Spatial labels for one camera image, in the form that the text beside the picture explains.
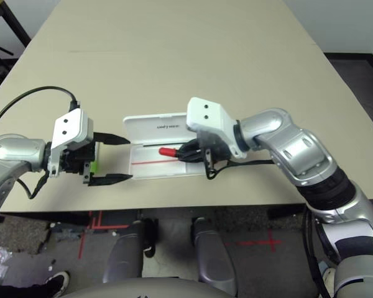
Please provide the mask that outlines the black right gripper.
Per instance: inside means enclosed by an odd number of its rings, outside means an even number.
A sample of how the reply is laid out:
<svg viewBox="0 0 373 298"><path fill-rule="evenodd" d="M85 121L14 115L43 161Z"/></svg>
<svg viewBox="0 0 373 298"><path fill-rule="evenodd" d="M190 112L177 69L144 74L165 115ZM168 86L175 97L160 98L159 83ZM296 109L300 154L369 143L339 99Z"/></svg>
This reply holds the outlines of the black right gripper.
<svg viewBox="0 0 373 298"><path fill-rule="evenodd" d="M186 163L204 162L208 169L214 169L217 162L230 159L231 152L218 135L199 131L198 139L190 140L179 148L177 158Z"/></svg>

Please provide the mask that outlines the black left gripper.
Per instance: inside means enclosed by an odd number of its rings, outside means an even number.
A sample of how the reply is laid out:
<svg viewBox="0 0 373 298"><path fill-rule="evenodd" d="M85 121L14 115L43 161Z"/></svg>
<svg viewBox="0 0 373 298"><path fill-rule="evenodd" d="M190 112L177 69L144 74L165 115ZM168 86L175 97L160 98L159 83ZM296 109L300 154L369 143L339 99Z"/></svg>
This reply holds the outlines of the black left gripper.
<svg viewBox="0 0 373 298"><path fill-rule="evenodd" d="M130 141L124 137L111 133L93 134L94 142L91 142L77 150L66 149L61 159L62 171L66 173L79 174L83 178L83 184L88 186L109 186L132 178L130 174L107 174L101 177L94 177L92 164L96 159L96 144L105 145L127 145Z"/></svg>

